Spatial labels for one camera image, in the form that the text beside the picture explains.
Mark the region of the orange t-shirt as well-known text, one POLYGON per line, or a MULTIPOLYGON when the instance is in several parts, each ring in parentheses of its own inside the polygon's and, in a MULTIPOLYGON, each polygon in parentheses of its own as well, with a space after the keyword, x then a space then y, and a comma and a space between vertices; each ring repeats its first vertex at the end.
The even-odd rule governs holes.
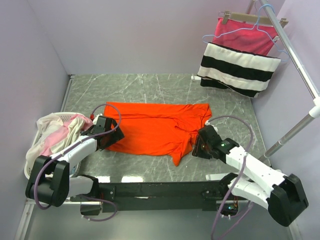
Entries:
POLYGON ((104 116, 121 121, 124 138, 108 150, 132 155, 171 156, 175 166, 193 150, 198 130, 212 117, 208 103, 108 102, 104 116))

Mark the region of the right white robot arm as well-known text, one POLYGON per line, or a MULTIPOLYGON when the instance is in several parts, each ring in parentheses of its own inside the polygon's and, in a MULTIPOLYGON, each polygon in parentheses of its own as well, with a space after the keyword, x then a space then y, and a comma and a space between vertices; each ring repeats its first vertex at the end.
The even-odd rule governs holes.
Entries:
POLYGON ((222 198, 245 198, 263 208, 281 226, 288 227, 308 206, 301 180, 277 171, 249 154, 230 138, 222 139, 213 125, 198 131, 192 155, 217 159, 237 169, 219 182, 222 198))

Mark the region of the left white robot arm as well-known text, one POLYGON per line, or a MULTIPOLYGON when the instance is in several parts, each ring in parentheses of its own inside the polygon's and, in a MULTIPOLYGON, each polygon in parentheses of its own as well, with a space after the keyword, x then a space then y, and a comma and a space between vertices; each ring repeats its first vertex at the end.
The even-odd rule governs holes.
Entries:
POLYGON ((125 135, 120 123, 98 116, 96 124, 83 131, 74 143, 51 156, 37 157, 26 185, 26 197, 35 200, 41 209, 59 207, 67 198, 78 195, 96 200, 100 195, 99 180, 89 175, 71 177, 70 170, 90 154, 122 140, 125 135))

